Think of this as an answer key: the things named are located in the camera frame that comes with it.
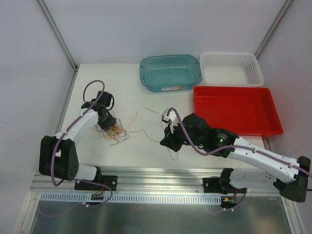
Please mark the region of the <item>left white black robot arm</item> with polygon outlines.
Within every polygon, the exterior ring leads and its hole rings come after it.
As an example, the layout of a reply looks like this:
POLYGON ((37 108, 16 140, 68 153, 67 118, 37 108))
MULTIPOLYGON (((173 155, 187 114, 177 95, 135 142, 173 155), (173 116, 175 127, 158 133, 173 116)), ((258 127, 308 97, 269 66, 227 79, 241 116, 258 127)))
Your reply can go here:
POLYGON ((105 131, 117 123, 109 113, 114 104, 112 94, 99 91, 95 99, 83 103, 79 115, 65 130, 54 136, 45 136, 40 143, 40 174, 50 176, 53 183, 56 183, 56 178, 80 181, 75 184, 78 190, 98 190, 105 185, 114 191, 112 180, 102 175, 100 167, 80 163, 76 150, 85 133, 93 126, 97 125, 105 131))

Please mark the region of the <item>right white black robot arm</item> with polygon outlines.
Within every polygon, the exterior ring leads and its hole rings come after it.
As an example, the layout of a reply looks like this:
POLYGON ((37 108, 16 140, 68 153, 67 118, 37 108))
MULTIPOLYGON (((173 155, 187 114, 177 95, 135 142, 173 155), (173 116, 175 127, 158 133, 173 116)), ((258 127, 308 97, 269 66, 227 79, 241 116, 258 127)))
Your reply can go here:
POLYGON ((243 137, 220 128, 212 128, 206 120, 192 113, 181 118, 175 109, 164 111, 166 123, 160 145, 178 152, 191 146, 201 156, 216 156, 247 163, 258 170, 224 168, 217 178, 205 178, 207 193, 245 193, 248 188, 277 191, 282 197, 305 202, 311 178, 309 158, 282 156, 255 146, 243 137))

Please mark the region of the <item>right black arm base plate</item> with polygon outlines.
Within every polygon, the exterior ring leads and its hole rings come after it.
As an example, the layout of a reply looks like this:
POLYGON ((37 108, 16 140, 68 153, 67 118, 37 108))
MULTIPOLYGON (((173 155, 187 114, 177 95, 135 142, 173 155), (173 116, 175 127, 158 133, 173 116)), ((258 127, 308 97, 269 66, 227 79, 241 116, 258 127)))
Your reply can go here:
POLYGON ((246 188, 235 188, 229 182, 229 179, 221 179, 219 177, 205 177, 202 179, 204 193, 220 193, 220 194, 244 194, 246 188))

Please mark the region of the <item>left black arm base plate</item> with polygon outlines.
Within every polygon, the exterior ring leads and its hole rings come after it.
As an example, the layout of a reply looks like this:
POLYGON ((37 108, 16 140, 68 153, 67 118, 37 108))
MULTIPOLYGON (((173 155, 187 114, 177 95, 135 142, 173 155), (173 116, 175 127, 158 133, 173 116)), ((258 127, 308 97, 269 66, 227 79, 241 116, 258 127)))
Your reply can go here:
POLYGON ((100 191, 103 187, 97 184, 104 184, 108 186, 112 191, 117 189, 117 179, 116 175, 99 175, 96 176, 92 183, 89 182, 75 182, 74 190, 77 191, 100 191))

